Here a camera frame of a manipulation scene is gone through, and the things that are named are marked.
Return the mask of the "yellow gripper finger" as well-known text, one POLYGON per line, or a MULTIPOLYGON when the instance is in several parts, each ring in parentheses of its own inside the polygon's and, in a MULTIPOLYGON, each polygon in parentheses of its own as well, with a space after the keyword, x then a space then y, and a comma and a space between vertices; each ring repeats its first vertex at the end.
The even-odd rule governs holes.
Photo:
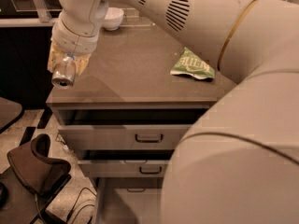
POLYGON ((48 59, 48 70, 52 73, 54 68, 61 63, 66 56, 66 53, 63 52, 55 42, 50 44, 50 53, 48 59))
POLYGON ((90 60, 91 56, 92 56, 91 54, 86 54, 86 55, 82 55, 82 56, 77 56, 75 58, 76 75, 77 76, 80 76, 83 73, 83 71, 89 64, 89 60, 90 60))

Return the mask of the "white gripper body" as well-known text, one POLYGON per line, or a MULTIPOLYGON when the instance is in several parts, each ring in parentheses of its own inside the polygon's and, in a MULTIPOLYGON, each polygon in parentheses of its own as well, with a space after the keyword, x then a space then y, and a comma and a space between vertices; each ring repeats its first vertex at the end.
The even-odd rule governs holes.
POLYGON ((97 46, 101 17, 94 14, 81 21, 62 11, 52 28, 51 41, 62 52, 75 56, 93 53, 97 46))

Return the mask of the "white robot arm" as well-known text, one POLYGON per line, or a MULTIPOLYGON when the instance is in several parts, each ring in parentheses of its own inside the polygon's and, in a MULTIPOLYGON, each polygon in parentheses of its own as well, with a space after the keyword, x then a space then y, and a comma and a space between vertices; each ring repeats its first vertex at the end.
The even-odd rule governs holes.
POLYGON ((136 8, 231 79, 166 169, 161 224, 299 224, 298 7, 282 0, 59 0, 50 68, 86 65, 109 3, 136 8))

